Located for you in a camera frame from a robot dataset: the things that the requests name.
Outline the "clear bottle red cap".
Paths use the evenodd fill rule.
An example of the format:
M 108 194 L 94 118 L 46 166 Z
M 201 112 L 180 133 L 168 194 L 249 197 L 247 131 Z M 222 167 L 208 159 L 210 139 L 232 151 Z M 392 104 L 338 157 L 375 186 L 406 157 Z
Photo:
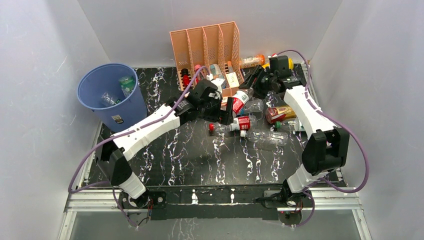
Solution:
M 233 123 L 224 125 L 221 123 L 210 123 L 208 129 L 210 133 L 225 134 L 234 131 L 248 131 L 257 125 L 258 119 L 254 115 L 239 116 L 233 119 Z

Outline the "clear unlabelled plastic bottle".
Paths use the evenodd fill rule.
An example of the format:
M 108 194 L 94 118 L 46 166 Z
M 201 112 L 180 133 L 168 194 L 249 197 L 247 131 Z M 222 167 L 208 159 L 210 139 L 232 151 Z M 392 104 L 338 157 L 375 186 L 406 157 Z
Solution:
M 241 130 L 240 137 L 256 144 L 283 147 L 287 144 L 289 135 L 285 132 Z

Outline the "green plastic bottle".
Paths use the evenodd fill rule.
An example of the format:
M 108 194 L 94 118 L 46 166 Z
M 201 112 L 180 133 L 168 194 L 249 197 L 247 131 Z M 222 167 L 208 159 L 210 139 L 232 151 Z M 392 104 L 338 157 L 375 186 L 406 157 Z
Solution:
M 121 87 L 121 90 L 124 94 L 124 96 L 127 98 L 131 95 L 132 91 L 134 90 L 136 86 L 136 81 L 133 78 L 133 76 L 124 76 L 121 77 L 119 80 L 119 85 Z

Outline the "clear bottle dark green label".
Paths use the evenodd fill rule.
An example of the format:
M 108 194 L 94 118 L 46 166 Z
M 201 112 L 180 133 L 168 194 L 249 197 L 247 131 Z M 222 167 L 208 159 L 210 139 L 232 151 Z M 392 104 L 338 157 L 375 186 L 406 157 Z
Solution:
M 120 98 L 118 98 L 117 96 L 105 92 L 102 96 L 101 96 L 101 103 L 105 106 L 105 107 L 112 107 L 115 106 L 117 104 L 119 104 L 122 100 Z

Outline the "clear bottle red label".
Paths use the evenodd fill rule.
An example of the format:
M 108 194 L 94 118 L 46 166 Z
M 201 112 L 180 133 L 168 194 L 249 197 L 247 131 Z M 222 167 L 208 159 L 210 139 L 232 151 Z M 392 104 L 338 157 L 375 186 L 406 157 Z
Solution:
M 232 96 L 232 115 L 235 117 L 240 114 L 242 108 L 246 105 L 253 93 L 248 89 L 240 89 Z

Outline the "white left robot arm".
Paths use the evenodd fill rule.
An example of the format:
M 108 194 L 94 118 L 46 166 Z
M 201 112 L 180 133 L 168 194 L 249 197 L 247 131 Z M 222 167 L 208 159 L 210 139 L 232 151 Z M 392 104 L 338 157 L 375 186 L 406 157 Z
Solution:
M 187 93 L 170 98 L 153 114 L 126 130 L 112 135 L 101 147 L 95 162 L 113 187 L 128 195 L 136 208 L 153 202 L 153 194 L 134 173 L 128 163 L 141 149 L 165 133 L 187 122 L 203 119 L 229 125 L 233 121 L 232 106 L 221 109 L 223 79 L 202 79 Z

